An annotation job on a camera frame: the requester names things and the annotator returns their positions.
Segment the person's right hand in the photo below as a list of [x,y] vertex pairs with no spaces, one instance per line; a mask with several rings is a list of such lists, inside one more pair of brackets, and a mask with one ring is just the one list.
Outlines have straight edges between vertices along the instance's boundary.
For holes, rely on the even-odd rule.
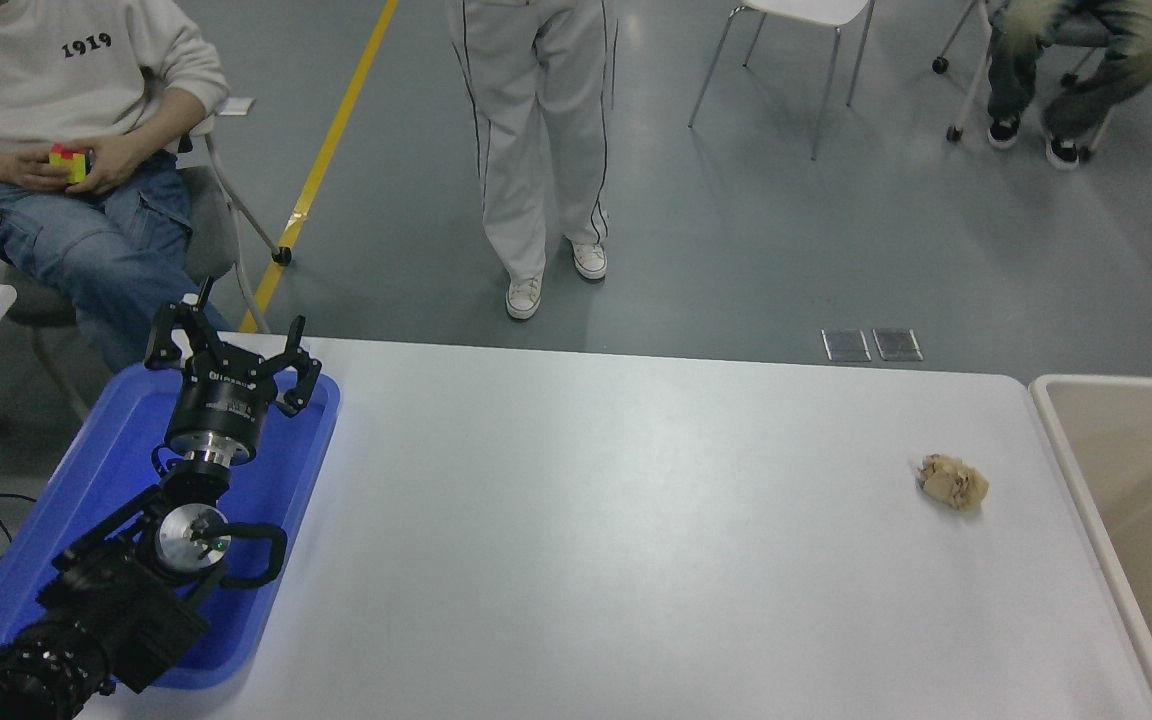
[[26,149],[6,160],[6,182],[31,192],[58,192],[70,185],[70,172],[51,164],[50,149]]

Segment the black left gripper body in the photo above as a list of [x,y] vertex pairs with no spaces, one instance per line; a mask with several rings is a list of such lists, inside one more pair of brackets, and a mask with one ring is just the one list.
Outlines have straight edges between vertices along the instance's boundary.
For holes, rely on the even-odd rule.
[[215,367],[204,357],[185,361],[182,386],[168,424],[168,444],[212,433],[238,445],[260,442],[276,382],[256,376],[251,367]]

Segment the person's left hand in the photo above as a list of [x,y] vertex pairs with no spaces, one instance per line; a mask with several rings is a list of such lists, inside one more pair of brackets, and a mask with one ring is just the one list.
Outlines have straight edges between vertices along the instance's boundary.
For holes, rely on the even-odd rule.
[[116,190],[134,172],[156,154],[154,142],[146,145],[137,132],[101,136],[78,141],[81,149],[91,151],[91,169],[86,179],[71,184],[68,194],[108,194]]

